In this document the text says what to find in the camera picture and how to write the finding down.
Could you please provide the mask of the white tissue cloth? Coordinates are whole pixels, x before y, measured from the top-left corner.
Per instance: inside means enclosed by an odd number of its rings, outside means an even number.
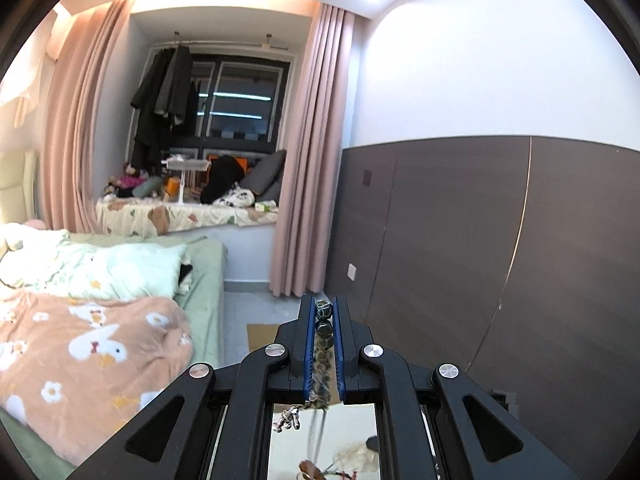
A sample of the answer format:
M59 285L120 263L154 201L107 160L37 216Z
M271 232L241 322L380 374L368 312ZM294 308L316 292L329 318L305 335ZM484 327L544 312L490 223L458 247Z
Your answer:
M378 472L378 453L370 450L364 444L343 448L333 456L333 463L337 471L368 474Z

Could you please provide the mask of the brown cardboard sheet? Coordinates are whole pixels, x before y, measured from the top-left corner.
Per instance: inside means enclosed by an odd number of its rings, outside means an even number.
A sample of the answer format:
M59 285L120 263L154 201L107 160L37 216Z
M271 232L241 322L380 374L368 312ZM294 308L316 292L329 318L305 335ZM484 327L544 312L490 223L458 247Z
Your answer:
M248 351L253 352L276 340L278 324L247 324Z

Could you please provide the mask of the right pink curtain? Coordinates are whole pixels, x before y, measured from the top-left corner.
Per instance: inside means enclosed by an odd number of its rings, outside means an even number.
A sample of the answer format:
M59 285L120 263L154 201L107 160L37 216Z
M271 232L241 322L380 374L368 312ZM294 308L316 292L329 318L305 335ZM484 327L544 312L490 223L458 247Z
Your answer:
M273 296L321 292L342 152L355 15L320 3L311 21L292 116L274 234Z

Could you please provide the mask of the pink curtain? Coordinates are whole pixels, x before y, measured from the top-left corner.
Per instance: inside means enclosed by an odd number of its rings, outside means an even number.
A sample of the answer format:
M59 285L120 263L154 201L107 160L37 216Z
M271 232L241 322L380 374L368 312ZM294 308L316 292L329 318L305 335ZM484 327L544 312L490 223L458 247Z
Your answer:
M311 21L292 116L274 234L273 296L321 292L342 152L355 15L320 3Z
M108 62L134 0L76 15L50 84L40 162L40 206L52 230L96 229L92 161L96 116Z

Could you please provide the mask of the floral window seat cushion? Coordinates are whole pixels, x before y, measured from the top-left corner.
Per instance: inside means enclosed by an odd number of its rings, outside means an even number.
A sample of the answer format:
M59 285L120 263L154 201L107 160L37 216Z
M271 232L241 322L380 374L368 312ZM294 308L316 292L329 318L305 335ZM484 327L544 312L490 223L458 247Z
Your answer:
M278 207L266 203L256 209L201 204L178 204L142 198L116 198L96 203L96 218L104 234L157 237L217 226L261 226L276 223Z

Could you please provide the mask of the light green floral duvet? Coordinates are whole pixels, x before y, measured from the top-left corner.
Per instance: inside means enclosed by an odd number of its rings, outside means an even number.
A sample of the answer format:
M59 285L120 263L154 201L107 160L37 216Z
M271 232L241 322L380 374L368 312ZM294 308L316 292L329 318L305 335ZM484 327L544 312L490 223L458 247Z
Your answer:
M186 245L75 242L66 230L1 227L1 283L14 289L91 300L174 298Z

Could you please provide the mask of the black bag on seat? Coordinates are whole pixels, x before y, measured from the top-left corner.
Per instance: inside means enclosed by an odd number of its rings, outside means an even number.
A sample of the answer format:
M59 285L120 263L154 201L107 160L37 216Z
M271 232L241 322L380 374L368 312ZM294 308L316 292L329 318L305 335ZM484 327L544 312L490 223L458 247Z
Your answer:
M229 192L245 177L245 170L236 158L222 155L210 162L208 180L202 189L200 203L211 205Z

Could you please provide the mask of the grey pillow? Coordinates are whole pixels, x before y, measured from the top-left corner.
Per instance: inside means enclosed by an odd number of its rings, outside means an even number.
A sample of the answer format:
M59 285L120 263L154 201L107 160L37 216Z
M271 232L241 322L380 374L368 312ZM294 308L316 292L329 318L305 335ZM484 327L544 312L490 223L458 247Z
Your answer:
M256 202L280 200L286 151L281 150L262 158L239 183L240 188L253 193Z

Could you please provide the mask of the stuffed toys pile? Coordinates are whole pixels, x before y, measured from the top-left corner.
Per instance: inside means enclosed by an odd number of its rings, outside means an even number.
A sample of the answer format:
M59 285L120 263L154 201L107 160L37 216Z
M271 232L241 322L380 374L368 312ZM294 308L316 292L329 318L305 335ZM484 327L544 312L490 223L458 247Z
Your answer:
M121 177L110 177L104 188L102 200L111 202L116 198L150 198L162 192L164 180L159 176L150 176L145 170L124 166Z

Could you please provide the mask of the white small folding stand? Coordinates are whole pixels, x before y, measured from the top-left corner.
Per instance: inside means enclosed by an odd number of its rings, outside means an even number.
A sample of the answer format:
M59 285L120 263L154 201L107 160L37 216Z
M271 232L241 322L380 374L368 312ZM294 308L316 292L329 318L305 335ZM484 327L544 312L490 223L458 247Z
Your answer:
M210 166L210 161L205 159L185 159L182 155L170 156L162 161L162 164L169 171L180 172L180 185L178 203L184 203L184 191L186 190L186 174L189 171L206 172Z

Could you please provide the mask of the cream padded headboard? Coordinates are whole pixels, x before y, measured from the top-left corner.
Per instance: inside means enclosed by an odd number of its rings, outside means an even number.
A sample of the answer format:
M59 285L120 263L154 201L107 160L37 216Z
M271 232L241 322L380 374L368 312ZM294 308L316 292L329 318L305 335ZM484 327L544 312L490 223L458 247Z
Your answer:
M35 150L1 154L0 208L1 223L24 223L36 218L36 175L38 155Z

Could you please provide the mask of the dark window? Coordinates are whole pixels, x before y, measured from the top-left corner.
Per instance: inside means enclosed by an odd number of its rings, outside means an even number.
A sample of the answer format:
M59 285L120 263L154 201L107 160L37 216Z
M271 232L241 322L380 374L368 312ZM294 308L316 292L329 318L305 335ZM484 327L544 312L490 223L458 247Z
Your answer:
M289 62L251 56L192 56L194 126L186 148L258 154L274 152L290 79Z

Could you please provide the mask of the hanging black clothes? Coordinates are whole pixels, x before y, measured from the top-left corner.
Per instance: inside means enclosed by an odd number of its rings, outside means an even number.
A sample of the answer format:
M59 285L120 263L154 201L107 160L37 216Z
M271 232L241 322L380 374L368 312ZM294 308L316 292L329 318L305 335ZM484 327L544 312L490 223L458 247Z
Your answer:
M198 89L192 81L193 60L188 47L163 49L131 99L138 111L131 165L152 171L160 156L195 134Z

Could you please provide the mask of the left pink curtain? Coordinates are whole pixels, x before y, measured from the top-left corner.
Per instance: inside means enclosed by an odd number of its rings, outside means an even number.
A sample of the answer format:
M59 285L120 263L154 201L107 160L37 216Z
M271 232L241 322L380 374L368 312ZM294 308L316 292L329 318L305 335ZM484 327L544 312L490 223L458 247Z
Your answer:
M108 62L134 0L76 15L50 84L40 162L40 206L52 230L96 229L92 161L96 116Z

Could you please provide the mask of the white wall socket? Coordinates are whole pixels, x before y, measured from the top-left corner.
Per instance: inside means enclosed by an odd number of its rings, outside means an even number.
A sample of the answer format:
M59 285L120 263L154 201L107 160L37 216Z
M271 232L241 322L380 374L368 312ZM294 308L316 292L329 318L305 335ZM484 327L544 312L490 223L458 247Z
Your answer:
M354 266L352 263L349 263L348 268L347 268L347 277L351 281L355 281L356 280L356 275L357 275L356 266Z

